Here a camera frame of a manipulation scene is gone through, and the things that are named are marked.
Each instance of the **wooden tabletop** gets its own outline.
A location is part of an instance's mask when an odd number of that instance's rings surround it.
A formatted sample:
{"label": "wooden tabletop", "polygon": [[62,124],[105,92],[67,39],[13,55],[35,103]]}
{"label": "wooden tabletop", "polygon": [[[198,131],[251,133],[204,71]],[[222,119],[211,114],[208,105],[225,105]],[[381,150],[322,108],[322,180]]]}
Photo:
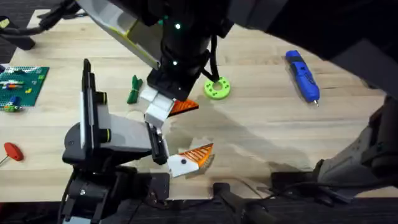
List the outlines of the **wooden tabletop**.
{"label": "wooden tabletop", "polygon": [[[29,26],[36,26],[36,16],[44,12],[35,11]],[[0,202],[61,199],[72,168],[62,162],[63,139],[79,121],[84,58],[92,64],[97,89],[108,93],[111,113],[142,119],[145,111],[140,104],[127,105],[126,99],[131,77],[145,80],[150,68],[90,18],[61,21],[33,39],[36,47],[17,49],[11,65],[50,71],[34,107],[0,113],[0,143],[13,142],[25,154],[23,162],[8,160],[0,166]],[[319,108],[301,99],[286,69],[282,56],[292,49],[300,51],[321,89]],[[233,86],[229,97],[206,98],[201,77],[189,96],[200,109],[170,118],[164,126],[172,154],[201,141],[214,143],[206,169],[171,180],[171,198],[211,197],[210,187],[219,181],[229,182],[243,197],[264,197],[271,172],[311,170],[319,159],[334,156],[358,136],[384,97],[299,47],[239,26],[219,41],[217,60],[221,76]],[[167,171],[150,157],[129,164],[143,172]],[[388,188],[363,195],[398,193]]]}

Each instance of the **green gear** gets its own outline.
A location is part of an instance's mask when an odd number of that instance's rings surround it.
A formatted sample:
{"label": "green gear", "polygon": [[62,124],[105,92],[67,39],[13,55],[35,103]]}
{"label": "green gear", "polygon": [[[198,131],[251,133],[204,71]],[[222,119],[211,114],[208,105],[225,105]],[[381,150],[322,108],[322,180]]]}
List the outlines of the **green gear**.
{"label": "green gear", "polygon": [[205,94],[212,100],[222,100],[226,98],[231,91],[231,84],[225,77],[220,77],[217,83],[221,85],[220,90],[215,90],[213,88],[214,83],[211,80],[205,82]]}

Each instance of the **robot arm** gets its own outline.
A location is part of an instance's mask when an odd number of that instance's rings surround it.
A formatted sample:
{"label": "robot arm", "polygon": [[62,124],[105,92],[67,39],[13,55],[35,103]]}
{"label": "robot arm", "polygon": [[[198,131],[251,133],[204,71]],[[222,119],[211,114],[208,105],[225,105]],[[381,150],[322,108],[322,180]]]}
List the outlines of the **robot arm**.
{"label": "robot arm", "polygon": [[398,98],[394,0],[233,0],[228,18],[301,46]]}

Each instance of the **blue tool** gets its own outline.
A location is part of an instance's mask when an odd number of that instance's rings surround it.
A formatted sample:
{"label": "blue tool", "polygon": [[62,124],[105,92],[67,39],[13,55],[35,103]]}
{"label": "blue tool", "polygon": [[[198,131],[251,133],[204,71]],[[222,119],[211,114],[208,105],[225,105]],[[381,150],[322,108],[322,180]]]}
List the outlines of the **blue tool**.
{"label": "blue tool", "polygon": [[304,62],[304,59],[301,57],[299,52],[296,50],[286,52],[286,60],[294,73],[297,85],[305,100],[308,102],[314,102],[319,106],[319,87],[315,83],[307,64]]}

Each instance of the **red object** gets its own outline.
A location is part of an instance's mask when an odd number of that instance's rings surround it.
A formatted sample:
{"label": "red object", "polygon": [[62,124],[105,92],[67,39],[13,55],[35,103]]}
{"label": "red object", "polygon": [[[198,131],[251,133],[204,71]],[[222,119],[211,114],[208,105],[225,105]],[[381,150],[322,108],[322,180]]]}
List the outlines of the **red object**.
{"label": "red object", "polygon": [[6,150],[7,156],[14,159],[15,161],[21,161],[24,159],[24,155],[21,152],[21,150],[13,143],[10,142],[4,143],[4,148]]}

